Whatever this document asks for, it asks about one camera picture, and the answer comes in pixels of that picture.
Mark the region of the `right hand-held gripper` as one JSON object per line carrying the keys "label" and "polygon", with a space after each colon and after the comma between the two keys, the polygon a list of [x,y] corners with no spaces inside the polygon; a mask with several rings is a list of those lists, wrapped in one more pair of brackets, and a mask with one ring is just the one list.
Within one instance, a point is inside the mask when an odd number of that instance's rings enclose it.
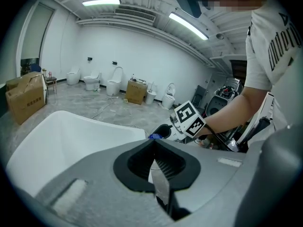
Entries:
{"label": "right hand-held gripper", "polygon": [[[205,120],[190,101],[186,101],[175,108],[174,113],[179,123],[178,129],[190,138],[196,137],[206,125]],[[172,134],[171,128],[172,125],[162,124],[153,131],[151,136],[154,139],[168,139]]]}

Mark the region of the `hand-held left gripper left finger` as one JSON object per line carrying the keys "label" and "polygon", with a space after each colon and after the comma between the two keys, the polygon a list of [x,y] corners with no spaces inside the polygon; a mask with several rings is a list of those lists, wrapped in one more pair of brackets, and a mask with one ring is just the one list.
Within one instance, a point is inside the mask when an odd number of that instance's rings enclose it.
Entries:
{"label": "hand-held left gripper left finger", "polygon": [[129,190],[144,193],[155,192],[154,185],[148,181],[150,167],[155,159],[154,143],[154,140],[146,140],[115,159],[114,174]]}

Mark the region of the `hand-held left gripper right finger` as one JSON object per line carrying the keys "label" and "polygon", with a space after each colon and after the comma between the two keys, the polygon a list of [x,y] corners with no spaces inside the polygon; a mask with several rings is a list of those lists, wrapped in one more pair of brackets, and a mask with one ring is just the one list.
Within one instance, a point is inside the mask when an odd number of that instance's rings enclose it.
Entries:
{"label": "hand-held left gripper right finger", "polygon": [[201,165],[194,156],[164,140],[155,140],[155,161],[171,190],[189,188],[201,171]]}

